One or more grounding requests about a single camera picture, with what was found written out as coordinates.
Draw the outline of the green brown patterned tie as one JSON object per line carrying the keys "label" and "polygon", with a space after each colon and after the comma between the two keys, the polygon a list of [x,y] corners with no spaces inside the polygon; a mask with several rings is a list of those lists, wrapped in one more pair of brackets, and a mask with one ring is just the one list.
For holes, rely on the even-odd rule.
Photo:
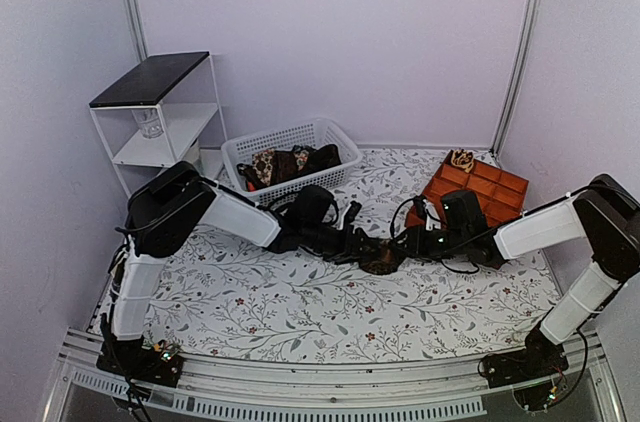
{"label": "green brown patterned tie", "polygon": [[368,274],[385,276],[398,271],[407,256],[388,239],[371,239],[359,249],[358,266]]}

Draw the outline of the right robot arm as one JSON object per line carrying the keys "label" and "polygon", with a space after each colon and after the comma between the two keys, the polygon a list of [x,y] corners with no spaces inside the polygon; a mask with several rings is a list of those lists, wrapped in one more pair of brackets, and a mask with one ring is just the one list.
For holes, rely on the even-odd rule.
{"label": "right robot arm", "polygon": [[444,226],[413,226],[391,240],[399,256],[443,260],[456,255],[501,267],[530,252],[585,239],[591,261],[560,301],[525,338],[517,369],[537,378],[552,366],[570,335],[595,316],[639,272],[639,203],[607,174],[550,203],[489,227],[476,194],[457,190],[441,199]]}

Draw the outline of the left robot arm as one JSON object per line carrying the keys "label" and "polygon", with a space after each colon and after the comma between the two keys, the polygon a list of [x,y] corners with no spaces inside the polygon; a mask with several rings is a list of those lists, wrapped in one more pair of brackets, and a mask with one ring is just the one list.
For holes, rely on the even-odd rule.
{"label": "left robot arm", "polygon": [[111,262],[111,307],[101,329],[111,361],[128,376],[148,368],[145,319],[169,260],[194,237],[213,232],[274,254],[304,250],[337,265],[360,263],[376,248],[354,221],[361,210],[337,207],[317,184],[258,203],[179,162],[128,200],[123,237]]}

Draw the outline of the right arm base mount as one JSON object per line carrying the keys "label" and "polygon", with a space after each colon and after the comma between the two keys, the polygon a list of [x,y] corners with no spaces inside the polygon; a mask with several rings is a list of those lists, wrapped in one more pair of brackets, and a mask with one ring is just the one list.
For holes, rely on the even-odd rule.
{"label": "right arm base mount", "polygon": [[547,345],[536,342],[531,347],[505,353],[490,353],[477,364],[480,377],[488,382],[490,388],[511,386],[532,382],[547,377],[544,383],[512,391],[516,404],[525,412],[546,412],[570,398],[578,388],[589,357],[586,338],[579,333],[583,343],[583,356],[578,376],[569,385],[566,371],[569,369],[568,357],[562,344]]}

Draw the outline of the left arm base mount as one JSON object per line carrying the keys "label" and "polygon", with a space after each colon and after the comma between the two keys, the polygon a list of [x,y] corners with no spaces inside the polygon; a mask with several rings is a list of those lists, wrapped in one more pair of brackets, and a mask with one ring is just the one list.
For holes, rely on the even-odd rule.
{"label": "left arm base mount", "polygon": [[105,341],[96,367],[131,380],[176,388],[184,358],[173,349],[156,351],[143,346],[143,339]]}

